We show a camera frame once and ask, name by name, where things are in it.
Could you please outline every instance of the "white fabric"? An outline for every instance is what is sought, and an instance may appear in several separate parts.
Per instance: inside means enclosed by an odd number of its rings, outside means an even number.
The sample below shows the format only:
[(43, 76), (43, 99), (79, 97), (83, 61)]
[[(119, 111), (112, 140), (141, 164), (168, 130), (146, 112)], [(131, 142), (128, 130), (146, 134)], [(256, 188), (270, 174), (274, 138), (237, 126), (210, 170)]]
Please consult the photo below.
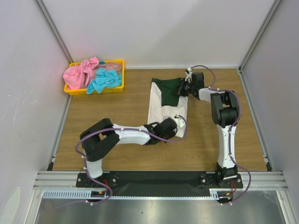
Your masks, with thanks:
[[(178, 106), (162, 106), (161, 91), (156, 83), (151, 83), (149, 97), (149, 115), (148, 124), (153, 122), (161, 123), (167, 118), (174, 118), (180, 114), (187, 120), (188, 97), (179, 97)], [(185, 132), (185, 126), (178, 128), (177, 137), (182, 138)]]

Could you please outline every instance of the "pink towel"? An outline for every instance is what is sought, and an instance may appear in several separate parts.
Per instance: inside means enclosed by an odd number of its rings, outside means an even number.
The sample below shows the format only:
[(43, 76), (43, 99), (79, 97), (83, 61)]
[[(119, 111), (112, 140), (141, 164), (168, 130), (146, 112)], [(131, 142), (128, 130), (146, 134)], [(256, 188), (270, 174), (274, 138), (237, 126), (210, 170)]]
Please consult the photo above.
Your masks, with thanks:
[(80, 65), (69, 67), (63, 75), (65, 83), (69, 86), (69, 90), (77, 90), (86, 88), (90, 81), (95, 79), (93, 69), (97, 67), (99, 60), (92, 57), (84, 60)]

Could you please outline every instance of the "towel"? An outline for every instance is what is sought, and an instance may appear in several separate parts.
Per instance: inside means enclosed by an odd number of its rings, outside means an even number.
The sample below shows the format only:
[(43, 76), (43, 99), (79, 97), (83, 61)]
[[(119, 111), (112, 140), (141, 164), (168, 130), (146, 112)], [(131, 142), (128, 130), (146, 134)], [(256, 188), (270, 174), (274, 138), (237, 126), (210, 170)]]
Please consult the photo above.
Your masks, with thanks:
[(69, 90), (84, 89), (94, 79), (93, 69), (97, 67), (99, 60), (92, 57), (84, 60), (80, 65), (69, 67), (63, 74), (65, 83), (69, 86)]
[[(179, 84), (181, 78), (160, 80), (152, 79), (150, 97), (148, 124), (159, 122), (167, 118), (173, 118), (180, 114), (187, 118), (188, 97), (173, 95), (172, 92)], [(177, 137), (184, 136), (185, 126), (178, 127)]]
[(87, 94), (91, 94), (93, 91), (101, 93), (104, 88), (114, 88), (121, 85), (122, 73), (117, 75), (115, 70), (105, 70), (104, 68), (99, 68), (96, 71), (95, 79), (92, 80), (87, 87)]

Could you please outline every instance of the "green fabric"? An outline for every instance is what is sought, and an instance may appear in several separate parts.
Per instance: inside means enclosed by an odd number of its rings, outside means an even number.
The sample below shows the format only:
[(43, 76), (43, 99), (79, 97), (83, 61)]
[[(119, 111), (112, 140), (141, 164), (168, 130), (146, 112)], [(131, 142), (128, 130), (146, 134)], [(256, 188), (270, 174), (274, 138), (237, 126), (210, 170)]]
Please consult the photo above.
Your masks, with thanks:
[(153, 78), (151, 81), (156, 83), (162, 95), (162, 106), (178, 106), (179, 96), (173, 95), (172, 92), (176, 89), (182, 78), (169, 80), (161, 80)]

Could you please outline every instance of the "white panel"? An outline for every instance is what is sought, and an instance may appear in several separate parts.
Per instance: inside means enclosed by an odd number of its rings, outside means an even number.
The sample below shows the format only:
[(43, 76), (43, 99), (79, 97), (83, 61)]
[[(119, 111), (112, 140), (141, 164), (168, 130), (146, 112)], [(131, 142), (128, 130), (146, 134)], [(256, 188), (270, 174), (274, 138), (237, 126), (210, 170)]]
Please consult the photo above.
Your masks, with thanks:
[(75, 61), (239, 66), (273, 0), (44, 0)]
[(0, 210), (20, 187), (20, 224), (37, 171), (50, 159), (67, 100), (67, 61), (32, 0), (1, 2), (0, 34)]
[(299, 212), (299, 1), (285, 0), (245, 67), (253, 106), (275, 170)]

